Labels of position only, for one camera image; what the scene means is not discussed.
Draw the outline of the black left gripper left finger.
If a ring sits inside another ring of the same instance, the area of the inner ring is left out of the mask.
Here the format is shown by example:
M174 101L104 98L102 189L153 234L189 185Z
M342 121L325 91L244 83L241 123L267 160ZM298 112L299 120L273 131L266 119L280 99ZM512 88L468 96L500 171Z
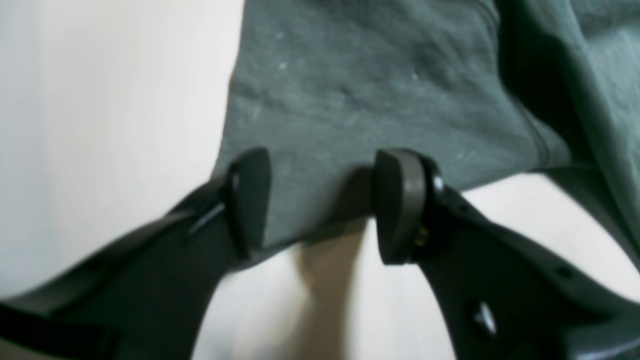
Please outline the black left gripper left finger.
M272 180L252 148L167 214L1 301L1 337L76 360L189 360L217 285L263 251Z

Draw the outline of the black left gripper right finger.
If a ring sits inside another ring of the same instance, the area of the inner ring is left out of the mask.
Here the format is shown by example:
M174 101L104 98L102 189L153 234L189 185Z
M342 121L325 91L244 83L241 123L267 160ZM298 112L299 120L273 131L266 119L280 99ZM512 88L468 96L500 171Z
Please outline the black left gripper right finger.
M375 153L372 202L386 265L415 264L458 360L637 360L639 305L489 220L409 149Z

